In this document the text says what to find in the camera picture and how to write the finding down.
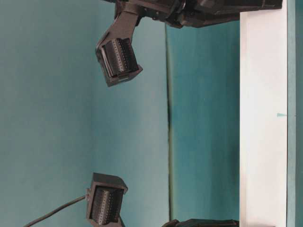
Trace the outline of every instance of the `teal wall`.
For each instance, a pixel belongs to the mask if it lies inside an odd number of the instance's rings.
[[[297,157],[296,227],[303,226],[303,2],[296,1]]]
[[[167,27],[172,219],[239,219],[239,35]]]
[[[114,6],[100,2],[99,11],[101,37]],[[164,24],[143,18],[133,48],[143,72],[132,81],[108,88],[96,63],[93,166],[121,176],[128,186],[121,210],[126,226],[160,227],[169,219]]]
[[[127,226],[169,219],[164,24],[142,20],[134,50],[144,71],[109,89],[94,49],[113,16],[97,0],[0,1],[1,225],[82,196],[93,171],[127,183]],[[85,208],[37,226],[89,226]]]
[[[0,0],[0,225],[84,195],[98,2]],[[83,202],[37,225],[84,227]]]

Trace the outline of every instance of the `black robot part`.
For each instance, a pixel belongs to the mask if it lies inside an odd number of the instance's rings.
[[[106,0],[116,4],[115,20],[97,43],[96,56],[107,85],[136,77],[142,67],[132,48],[134,28],[141,18],[169,26],[205,27],[240,19],[240,12],[281,9],[283,0]]]

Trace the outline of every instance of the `black 3d-printed bracket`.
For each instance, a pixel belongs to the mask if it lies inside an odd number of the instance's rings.
[[[87,192],[86,218],[93,227],[124,227],[120,217],[123,194],[127,192],[124,181],[117,176],[93,174]]]

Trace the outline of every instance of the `white board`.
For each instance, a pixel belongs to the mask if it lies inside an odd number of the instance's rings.
[[[286,227],[287,2],[241,13],[240,226]]]

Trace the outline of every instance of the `wire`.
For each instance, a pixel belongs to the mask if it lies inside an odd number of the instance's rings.
[[[85,196],[81,196],[81,197],[79,197],[79,198],[77,198],[77,199],[75,199],[73,201],[70,201],[70,202],[68,202],[68,203],[66,203],[66,204],[58,207],[57,209],[49,212],[48,214],[45,214],[44,216],[42,216],[40,218],[37,218],[36,220],[31,221],[30,223],[28,223],[27,225],[25,225],[23,227],[30,227],[30,226],[32,226],[32,225],[34,225],[34,224],[36,224],[36,223],[38,223],[40,221],[43,221],[43,220],[49,218],[50,216],[54,215],[55,213],[61,211],[62,209],[66,208],[68,206],[71,206],[71,205],[73,205],[73,204],[75,204],[75,203],[77,203],[77,202],[79,202],[79,201],[81,201],[83,199],[85,199]]]

